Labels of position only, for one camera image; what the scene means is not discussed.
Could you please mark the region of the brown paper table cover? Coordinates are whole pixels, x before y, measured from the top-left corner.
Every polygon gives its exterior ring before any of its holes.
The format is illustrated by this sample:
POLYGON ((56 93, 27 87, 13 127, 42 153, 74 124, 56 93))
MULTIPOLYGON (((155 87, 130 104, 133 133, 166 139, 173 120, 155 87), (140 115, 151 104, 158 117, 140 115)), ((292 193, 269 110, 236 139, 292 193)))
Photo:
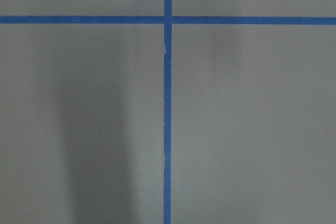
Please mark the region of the brown paper table cover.
MULTIPOLYGON (((164 26, 1 25, 1 223, 162 223, 164 26)), ((172 223, 335 223, 335 27, 172 26, 172 223)))

